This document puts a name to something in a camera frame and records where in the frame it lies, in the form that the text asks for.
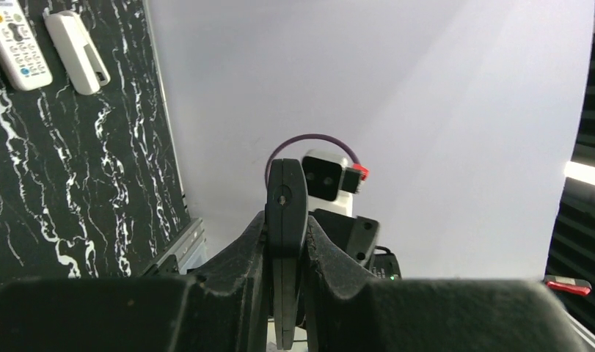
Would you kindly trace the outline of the black remote control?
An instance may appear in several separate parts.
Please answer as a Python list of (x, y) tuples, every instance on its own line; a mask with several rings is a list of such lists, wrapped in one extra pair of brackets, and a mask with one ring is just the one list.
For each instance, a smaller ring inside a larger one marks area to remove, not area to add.
[(296, 327), (300, 261), (308, 218), (307, 184), (300, 161), (283, 158), (271, 162), (265, 217), (276, 344), (280, 350), (290, 350)]

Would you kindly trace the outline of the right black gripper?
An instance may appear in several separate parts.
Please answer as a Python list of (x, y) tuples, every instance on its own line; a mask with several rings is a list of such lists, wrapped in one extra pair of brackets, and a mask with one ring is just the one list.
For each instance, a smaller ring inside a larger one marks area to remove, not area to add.
[(362, 216), (350, 217), (317, 209), (310, 215), (333, 244), (381, 279), (400, 279), (401, 269), (394, 253), (377, 244), (379, 222)]

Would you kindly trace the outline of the grey battery cover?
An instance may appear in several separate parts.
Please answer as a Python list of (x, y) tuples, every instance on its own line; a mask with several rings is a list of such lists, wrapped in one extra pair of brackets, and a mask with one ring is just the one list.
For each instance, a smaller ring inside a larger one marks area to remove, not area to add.
[(45, 27), (80, 95), (94, 95), (111, 81), (111, 76), (81, 17), (65, 10), (44, 16)]

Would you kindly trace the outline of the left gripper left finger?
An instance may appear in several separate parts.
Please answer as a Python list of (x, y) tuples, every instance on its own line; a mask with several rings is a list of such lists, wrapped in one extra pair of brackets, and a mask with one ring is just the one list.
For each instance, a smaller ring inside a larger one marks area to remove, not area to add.
[(0, 351), (264, 351), (264, 219), (190, 274), (10, 283)]

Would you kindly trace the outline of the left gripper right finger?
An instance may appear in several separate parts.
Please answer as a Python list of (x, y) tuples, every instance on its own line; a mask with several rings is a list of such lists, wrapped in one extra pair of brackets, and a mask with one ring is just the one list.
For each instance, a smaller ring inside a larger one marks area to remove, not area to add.
[(559, 300), (524, 280), (382, 279), (309, 219), (302, 264), (311, 351), (584, 351)]

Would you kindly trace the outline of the white remote control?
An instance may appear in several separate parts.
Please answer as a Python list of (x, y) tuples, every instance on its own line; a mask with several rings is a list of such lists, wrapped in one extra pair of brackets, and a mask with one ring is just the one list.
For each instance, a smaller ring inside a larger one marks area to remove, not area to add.
[(18, 1), (0, 1), (0, 65), (16, 90), (31, 91), (53, 81)]

